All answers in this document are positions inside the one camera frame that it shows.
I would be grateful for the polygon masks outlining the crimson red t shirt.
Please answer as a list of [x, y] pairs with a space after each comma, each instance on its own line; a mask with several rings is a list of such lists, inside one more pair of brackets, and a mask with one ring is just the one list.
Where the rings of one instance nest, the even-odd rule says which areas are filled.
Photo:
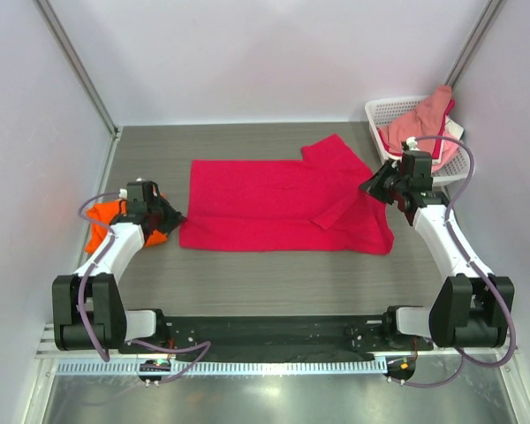
[[360, 190], [373, 175], [333, 134], [299, 160], [195, 160], [185, 249], [221, 252], [353, 251], [386, 255], [385, 206]]

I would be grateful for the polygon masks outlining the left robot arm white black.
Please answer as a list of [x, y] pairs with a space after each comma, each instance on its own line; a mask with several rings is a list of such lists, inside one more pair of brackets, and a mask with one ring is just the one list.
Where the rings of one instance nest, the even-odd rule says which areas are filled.
[[85, 201], [78, 216], [106, 230], [105, 238], [85, 263], [52, 283], [55, 344], [61, 351], [96, 350], [106, 362], [111, 350], [137, 339], [151, 352], [161, 352], [170, 342], [162, 310], [125, 309], [118, 283], [150, 236], [155, 232], [167, 236], [186, 218], [152, 180], [138, 179], [117, 192], [124, 207], [108, 223], [85, 213], [89, 203], [103, 196]]

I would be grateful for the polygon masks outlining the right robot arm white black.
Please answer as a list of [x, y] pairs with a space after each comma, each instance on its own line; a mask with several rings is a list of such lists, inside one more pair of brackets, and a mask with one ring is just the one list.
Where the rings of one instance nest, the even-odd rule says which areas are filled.
[[397, 206], [426, 243], [443, 279], [433, 306], [390, 307], [391, 321], [380, 328], [382, 342], [396, 350], [416, 336], [439, 347], [506, 345], [513, 352], [514, 285], [510, 278], [496, 275], [471, 248], [452, 200], [433, 188], [429, 154], [407, 151], [398, 161], [386, 161], [360, 189]]

